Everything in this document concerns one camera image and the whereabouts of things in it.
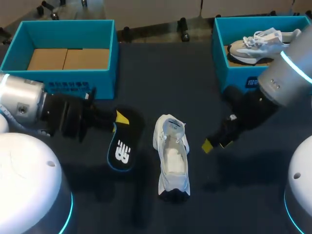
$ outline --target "printed label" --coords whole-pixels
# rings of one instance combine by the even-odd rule
[[[248,77],[245,88],[256,88],[258,87],[258,77]]]
[[[120,140],[118,140],[118,147],[116,148],[115,157],[118,161],[122,161],[127,164],[129,161],[130,147],[126,146]]]
[[[89,83],[84,82],[49,82],[48,87],[52,92],[90,92]]]

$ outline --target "shoe sole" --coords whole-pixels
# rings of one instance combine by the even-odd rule
[[[263,66],[267,66],[268,62],[272,62],[274,58],[269,58],[269,57],[263,57],[263,58],[240,58],[237,56],[234,56],[232,54],[228,54],[228,60],[234,63],[238,63],[241,65],[250,65],[250,66],[255,66],[257,63],[263,64]]]

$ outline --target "new balance logo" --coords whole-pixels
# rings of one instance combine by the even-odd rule
[[[122,161],[124,164],[127,164],[129,161],[130,147],[126,146],[124,143],[118,140],[118,147],[115,152],[115,157],[118,161]]]

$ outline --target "cardboard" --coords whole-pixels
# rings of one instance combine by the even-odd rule
[[[67,49],[35,49],[27,70],[62,70]]]
[[[247,66],[247,67],[253,67],[253,66],[269,66],[271,64],[271,62],[273,61],[272,59],[268,58],[263,58],[262,60],[260,60],[256,65],[243,65],[243,64],[239,64],[239,63],[236,63],[235,61],[231,61],[229,60],[229,52],[228,52],[228,46],[225,45],[224,46],[224,50],[225,50],[225,53],[226,53],[226,56],[228,57],[228,63],[231,67],[244,67],[244,66]]]
[[[64,70],[107,69],[109,49],[68,50]]]

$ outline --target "white dome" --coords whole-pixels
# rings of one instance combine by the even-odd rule
[[[50,210],[62,172],[42,141],[18,133],[0,134],[0,233],[23,233]]]
[[[312,216],[312,136],[303,141],[292,156],[288,170],[292,193]]]

